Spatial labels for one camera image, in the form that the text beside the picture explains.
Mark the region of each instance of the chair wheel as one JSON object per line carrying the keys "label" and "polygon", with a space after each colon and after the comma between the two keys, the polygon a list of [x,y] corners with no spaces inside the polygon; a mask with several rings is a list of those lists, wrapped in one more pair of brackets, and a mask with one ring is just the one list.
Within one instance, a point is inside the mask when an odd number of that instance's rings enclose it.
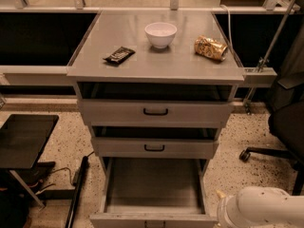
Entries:
{"label": "chair wheel", "polygon": [[244,161],[244,162],[247,162],[248,159],[249,159],[249,157],[250,157],[250,153],[247,152],[246,150],[243,150],[243,151],[240,153],[240,155],[239,155],[239,159],[242,160],[242,161]]}

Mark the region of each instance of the speckled floor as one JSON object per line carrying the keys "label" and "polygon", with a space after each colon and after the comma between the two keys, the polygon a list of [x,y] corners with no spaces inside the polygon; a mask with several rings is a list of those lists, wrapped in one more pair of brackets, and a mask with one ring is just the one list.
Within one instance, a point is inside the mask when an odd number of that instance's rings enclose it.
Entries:
{"label": "speckled floor", "polygon": [[[280,142],[268,132],[269,113],[263,105],[252,108],[248,116],[243,107],[236,106],[226,128],[220,137],[220,146],[216,156],[210,161],[204,182],[206,205],[212,216],[216,215],[219,198],[216,191],[234,195],[242,187],[249,185],[272,186],[291,192],[295,182],[295,172],[288,161],[271,157],[253,155],[244,163],[238,155],[246,146],[271,146],[281,148]],[[92,152],[90,135],[84,126],[77,109],[76,101],[32,100],[9,101],[0,110],[0,124],[11,113],[58,114],[60,117],[51,135],[42,161],[56,161],[55,169],[68,167],[72,175],[80,166],[82,157]],[[93,227],[89,215],[99,210],[104,189],[105,174],[95,155],[89,157],[89,168],[82,190],[79,209],[74,228]],[[51,188],[73,188],[69,183],[68,171],[51,174],[45,185],[55,183]],[[69,201],[48,201],[44,209],[33,204],[30,209],[32,228],[65,227]],[[290,225],[268,225],[263,228],[292,228]]]}

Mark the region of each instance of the bowl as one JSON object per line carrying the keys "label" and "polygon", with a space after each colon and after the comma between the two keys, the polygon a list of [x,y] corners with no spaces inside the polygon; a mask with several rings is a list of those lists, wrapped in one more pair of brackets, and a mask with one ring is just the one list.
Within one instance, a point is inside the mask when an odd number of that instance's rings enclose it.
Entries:
{"label": "bowl", "polygon": [[157,22],[147,25],[144,31],[153,47],[166,48],[173,41],[178,29],[172,24]]}

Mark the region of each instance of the office chair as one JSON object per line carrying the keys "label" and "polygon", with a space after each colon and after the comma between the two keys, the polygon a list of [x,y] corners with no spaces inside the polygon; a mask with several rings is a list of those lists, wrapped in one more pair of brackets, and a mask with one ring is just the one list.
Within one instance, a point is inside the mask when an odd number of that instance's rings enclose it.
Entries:
{"label": "office chair", "polygon": [[293,90],[292,102],[271,114],[268,124],[270,132],[278,137],[287,150],[248,147],[239,158],[247,162],[250,153],[258,153],[295,160],[297,170],[293,195],[300,195],[304,184],[304,71],[282,78],[278,83],[286,90]]}

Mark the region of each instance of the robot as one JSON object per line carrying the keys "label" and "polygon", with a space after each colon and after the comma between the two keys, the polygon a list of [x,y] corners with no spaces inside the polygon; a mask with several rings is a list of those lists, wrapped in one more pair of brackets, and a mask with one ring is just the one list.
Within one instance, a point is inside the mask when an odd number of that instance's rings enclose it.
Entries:
{"label": "robot", "polygon": [[304,196],[290,196],[282,189],[245,187],[218,204],[221,228],[249,228],[286,223],[304,227]]}

